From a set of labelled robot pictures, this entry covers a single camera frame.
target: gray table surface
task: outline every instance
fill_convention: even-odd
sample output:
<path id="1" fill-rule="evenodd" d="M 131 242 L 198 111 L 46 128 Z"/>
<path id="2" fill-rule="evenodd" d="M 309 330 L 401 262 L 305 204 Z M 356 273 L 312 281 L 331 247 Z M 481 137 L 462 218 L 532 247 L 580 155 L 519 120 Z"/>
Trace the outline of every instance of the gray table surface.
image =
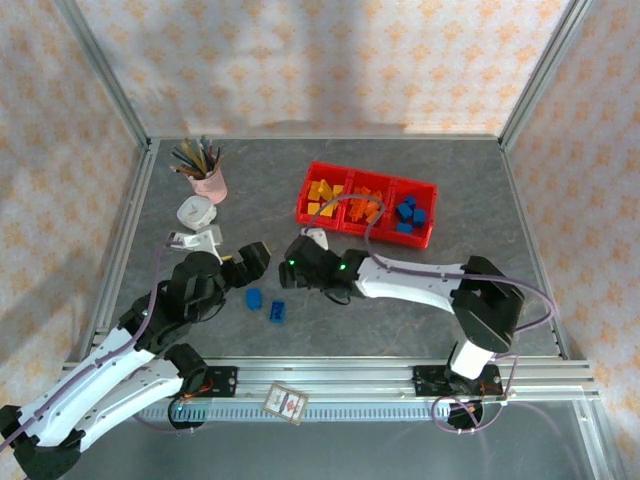
<path id="1" fill-rule="evenodd" d="M 192 436 L 133 421 L 82 454 L 67 480 L 589 480 L 571 402 L 518 402 L 474 435 L 431 422 L 218 423 Z M 495 415 L 488 407 L 487 419 Z"/>
<path id="2" fill-rule="evenodd" d="M 435 227 L 426 250 L 373 242 L 383 255 L 433 264 L 489 258 L 507 276 L 535 282 L 532 257 L 518 217 L 498 144 L 484 140 L 226 140 L 220 142 L 229 195 L 215 220 L 221 254 L 264 241 L 272 253 L 267 273 L 252 286 L 262 290 L 262 310 L 251 312 L 245 293 L 232 290 L 222 312 L 195 325 L 183 341 L 203 356 L 425 356 L 446 358 L 462 335 L 456 318 L 425 305 L 390 299 L 354 299 L 334 305 L 317 291 L 283 290 L 277 265 L 300 231 L 294 212 L 312 160 L 435 183 Z M 113 322 L 151 286 L 154 247 L 170 230 L 186 231 L 176 218 L 192 194 L 187 180 L 168 168 L 175 141 L 160 144 L 131 247 Z M 330 247 L 363 248 L 361 237 L 329 233 Z M 185 257 L 165 253 L 162 278 Z M 528 300 L 521 323 L 544 312 Z M 268 320 L 271 301 L 287 304 L 286 323 Z M 528 332 L 513 348 L 521 355 L 557 355 L 550 327 Z"/>

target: red tray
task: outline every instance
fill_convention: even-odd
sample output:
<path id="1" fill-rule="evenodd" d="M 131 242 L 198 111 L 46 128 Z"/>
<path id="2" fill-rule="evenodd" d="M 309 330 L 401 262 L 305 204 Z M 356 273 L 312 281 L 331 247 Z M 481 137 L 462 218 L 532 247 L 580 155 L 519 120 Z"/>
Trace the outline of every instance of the red tray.
<path id="1" fill-rule="evenodd" d="M 436 185 L 355 168 L 312 162 L 298 195 L 298 208 L 296 211 L 296 221 L 298 223 L 306 225 L 311 220 L 311 215 L 307 214 L 307 204 L 310 202 L 307 199 L 309 189 L 312 181 L 322 179 L 325 179 L 331 187 L 344 185 L 343 195 L 353 193 L 355 187 L 367 187 L 371 192 L 380 190 L 383 193 L 386 210 L 382 218 L 373 227 L 371 238 L 418 248 L 426 248 L 429 244 L 435 220 L 436 197 L 438 196 L 438 187 Z M 414 227 L 412 234 L 396 232 L 399 219 L 395 214 L 395 208 L 404 202 L 407 195 L 413 195 L 417 200 L 417 208 L 422 208 L 428 215 L 427 223 L 423 227 Z M 346 215 L 350 208 L 348 200 L 340 202 L 337 211 L 334 211 L 331 218 L 320 216 L 317 218 L 315 225 L 327 230 L 364 236 L 367 222 L 364 217 L 357 223 L 351 222 Z"/>

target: blue cube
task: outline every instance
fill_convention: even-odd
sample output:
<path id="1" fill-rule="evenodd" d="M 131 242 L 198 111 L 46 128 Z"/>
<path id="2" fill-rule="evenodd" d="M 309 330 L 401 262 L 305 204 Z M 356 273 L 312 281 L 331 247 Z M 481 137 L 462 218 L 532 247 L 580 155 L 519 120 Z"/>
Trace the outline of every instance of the blue cube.
<path id="1" fill-rule="evenodd" d="M 259 310 L 262 308 L 262 294 L 259 288 L 248 289 L 246 300 L 249 310 Z"/>
<path id="2" fill-rule="evenodd" d="M 404 199 L 404 203 L 406 203 L 411 210 L 416 208 L 418 202 L 416 202 L 416 197 L 413 195 L 407 195 Z"/>
<path id="3" fill-rule="evenodd" d="M 411 210 L 411 207 L 406 203 L 401 203 L 396 207 L 396 215 L 398 215 L 400 220 L 406 222 L 411 218 L 411 215 L 413 215 L 413 210 Z"/>
<path id="4" fill-rule="evenodd" d="M 427 212 L 421 208 L 416 208 L 413 211 L 413 226 L 422 227 L 425 223 L 427 223 Z"/>
<path id="5" fill-rule="evenodd" d="M 413 233 L 413 227 L 408 223 L 399 223 L 396 227 L 396 232 L 398 233 L 408 233 L 411 235 Z"/>
<path id="6" fill-rule="evenodd" d="M 284 314 L 287 311 L 287 306 L 283 301 L 274 300 L 271 303 L 271 315 L 269 320 L 272 323 L 284 323 Z"/>

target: pink cup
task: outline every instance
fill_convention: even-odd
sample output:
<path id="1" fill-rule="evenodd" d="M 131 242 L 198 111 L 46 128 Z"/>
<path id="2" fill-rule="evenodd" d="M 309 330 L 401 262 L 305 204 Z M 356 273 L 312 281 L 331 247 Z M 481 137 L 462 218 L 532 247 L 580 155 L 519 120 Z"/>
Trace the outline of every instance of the pink cup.
<path id="1" fill-rule="evenodd" d="M 224 183 L 224 177 L 222 176 L 222 170 L 220 168 L 208 178 L 203 180 L 189 178 L 189 182 L 196 195 L 208 198 L 216 205 L 227 196 L 227 184 Z"/>

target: patterned wallpaper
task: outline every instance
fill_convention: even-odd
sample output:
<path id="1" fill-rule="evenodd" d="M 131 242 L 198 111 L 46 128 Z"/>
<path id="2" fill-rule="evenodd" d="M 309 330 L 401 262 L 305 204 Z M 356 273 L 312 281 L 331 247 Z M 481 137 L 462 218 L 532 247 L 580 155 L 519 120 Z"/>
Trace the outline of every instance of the patterned wallpaper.
<path id="1" fill-rule="evenodd" d="M 600 0 L 511 159 L 563 323 L 640 472 L 640 8 Z"/>
<path id="2" fill-rule="evenodd" d="M 0 8 L 0 38 L 0 405 L 21 405 L 87 325 L 137 154 L 53 2 Z M 0 472 L 24 478 L 8 451 Z"/>
<path id="3" fill-rule="evenodd" d="M 498 134 L 569 0 L 79 0 L 147 133 Z"/>

